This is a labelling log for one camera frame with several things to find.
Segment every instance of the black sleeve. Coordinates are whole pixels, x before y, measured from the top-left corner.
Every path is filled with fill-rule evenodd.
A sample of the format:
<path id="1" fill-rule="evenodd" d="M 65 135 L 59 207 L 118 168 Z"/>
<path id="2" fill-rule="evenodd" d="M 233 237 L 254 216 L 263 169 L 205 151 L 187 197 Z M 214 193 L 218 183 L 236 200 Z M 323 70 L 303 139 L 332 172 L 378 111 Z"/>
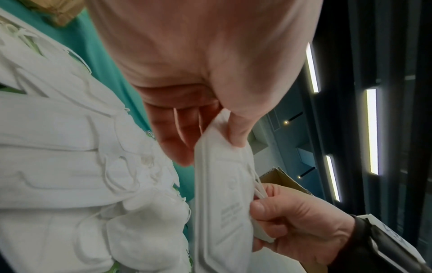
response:
<path id="1" fill-rule="evenodd" d="M 372 227 L 369 221 L 355 217 L 351 238 L 328 266 L 328 273 L 401 273 L 372 250 L 369 239 Z"/>

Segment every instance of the teal fabric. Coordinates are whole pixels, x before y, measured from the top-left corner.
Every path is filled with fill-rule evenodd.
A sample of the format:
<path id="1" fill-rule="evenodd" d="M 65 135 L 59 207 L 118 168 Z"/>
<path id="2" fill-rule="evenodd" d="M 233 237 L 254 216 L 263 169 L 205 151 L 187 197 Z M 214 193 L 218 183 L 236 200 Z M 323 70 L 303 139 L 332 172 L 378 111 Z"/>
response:
<path id="1" fill-rule="evenodd" d="M 28 10 L 17 0 L 1 0 L 0 8 L 32 25 L 54 40 L 80 55 L 92 70 L 92 75 L 106 85 L 130 109 L 130 115 L 143 130 L 151 130 L 140 95 L 130 86 L 109 57 L 87 11 L 83 11 L 66 27 L 55 28 L 44 15 Z M 194 169 L 174 164 L 180 178 L 180 194 L 190 201 L 194 197 Z"/>

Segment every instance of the fingernail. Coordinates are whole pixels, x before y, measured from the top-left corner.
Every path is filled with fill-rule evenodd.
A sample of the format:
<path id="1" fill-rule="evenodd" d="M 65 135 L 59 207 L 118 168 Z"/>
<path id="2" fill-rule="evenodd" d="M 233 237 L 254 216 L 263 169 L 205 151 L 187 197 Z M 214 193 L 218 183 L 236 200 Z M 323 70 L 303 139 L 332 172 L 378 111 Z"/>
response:
<path id="1" fill-rule="evenodd" d="M 261 204 L 260 200 L 255 200 L 252 202 L 251 204 L 252 208 L 255 213 L 259 214 L 259 215 L 263 215 L 264 214 L 264 206 Z"/>

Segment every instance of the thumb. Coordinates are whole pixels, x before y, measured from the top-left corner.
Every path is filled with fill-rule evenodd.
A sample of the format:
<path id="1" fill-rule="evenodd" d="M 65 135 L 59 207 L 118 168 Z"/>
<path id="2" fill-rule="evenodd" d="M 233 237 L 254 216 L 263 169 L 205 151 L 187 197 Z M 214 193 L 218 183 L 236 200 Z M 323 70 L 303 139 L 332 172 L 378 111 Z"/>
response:
<path id="1" fill-rule="evenodd" d="M 254 200 L 250 205 L 252 218 L 270 221 L 278 217 L 287 217 L 296 211 L 296 206 L 283 195 Z"/>
<path id="2" fill-rule="evenodd" d="M 228 138 L 231 144 L 244 147 L 256 122 L 256 119 L 251 120 L 231 112 L 228 120 Z"/>

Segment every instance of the hand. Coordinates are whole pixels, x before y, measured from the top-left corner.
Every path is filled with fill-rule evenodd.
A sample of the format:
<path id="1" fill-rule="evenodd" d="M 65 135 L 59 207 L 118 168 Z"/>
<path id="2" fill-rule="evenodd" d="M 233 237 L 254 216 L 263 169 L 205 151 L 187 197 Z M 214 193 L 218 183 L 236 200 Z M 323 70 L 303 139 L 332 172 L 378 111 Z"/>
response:
<path id="1" fill-rule="evenodd" d="M 187 166 L 222 107 L 231 111 L 230 142 L 246 144 L 303 66 L 322 0 L 86 4 L 108 52 L 141 94 L 163 151 Z"/>
<path id="2" fill-rule="evenodd" d="M 250 213 L 276 240 L 270 244 L 254 238 L 253 250 L 267 247 L 304 263 L 333 262 L 354 230 L 354 218 L 295 189 L 263 186 L 269 198 L 253 201 Z"/>

